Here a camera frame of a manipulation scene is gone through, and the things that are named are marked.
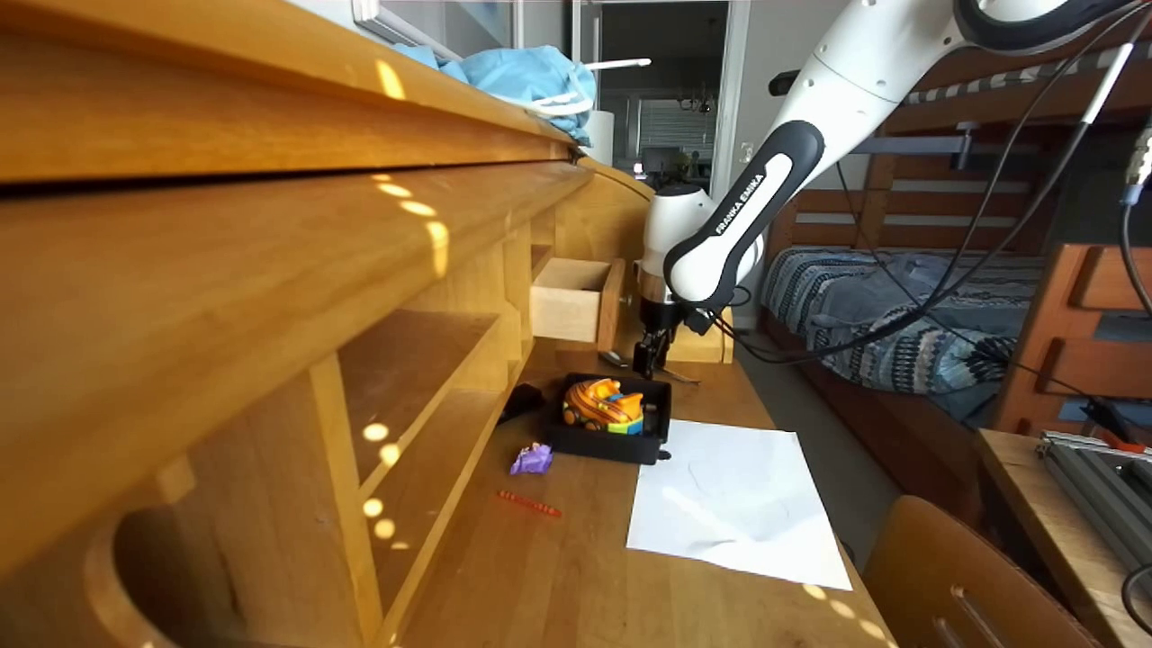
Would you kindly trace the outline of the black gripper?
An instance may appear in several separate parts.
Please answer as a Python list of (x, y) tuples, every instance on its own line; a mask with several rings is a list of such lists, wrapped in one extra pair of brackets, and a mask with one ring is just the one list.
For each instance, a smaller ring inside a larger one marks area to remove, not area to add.
[(671, 352), (679, 327), (707, 334), (714, 327), (714, 322), (692, 307), (641, 304), (641, 339), (632, 344), (632, 371), (638, 374), (661, 371), (666, 352)]

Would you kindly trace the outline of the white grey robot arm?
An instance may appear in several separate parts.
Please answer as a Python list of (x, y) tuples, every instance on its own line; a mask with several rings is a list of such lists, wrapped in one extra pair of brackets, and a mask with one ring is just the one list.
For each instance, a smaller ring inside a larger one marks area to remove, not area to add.
[(721, 203), (654, 199), (632, 369), (666, 365), (675, 327), (709, 332), (753, 244), (827, 167), (865, 146), (945, 56), (1040, 56), (1137, 0), (849, 0), (794, 73), (765, 141)]

